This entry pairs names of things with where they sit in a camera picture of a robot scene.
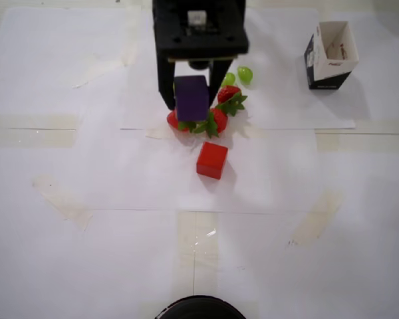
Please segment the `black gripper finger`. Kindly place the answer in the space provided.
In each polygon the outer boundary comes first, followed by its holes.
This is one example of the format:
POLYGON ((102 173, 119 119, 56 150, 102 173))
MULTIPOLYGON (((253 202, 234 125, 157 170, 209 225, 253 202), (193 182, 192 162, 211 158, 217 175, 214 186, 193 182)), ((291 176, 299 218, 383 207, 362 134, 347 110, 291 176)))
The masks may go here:
POLYGON ((233 62, 233 57, 217 58, 209 61, 209 106, 213 104, 229 67, 233 62))
POLYGON ((174 98, 174 71, 175 63, 170 62, 167 57, 157 56, 157 71, 158 71, 158 90, 169 110, 175 108, 174 98))

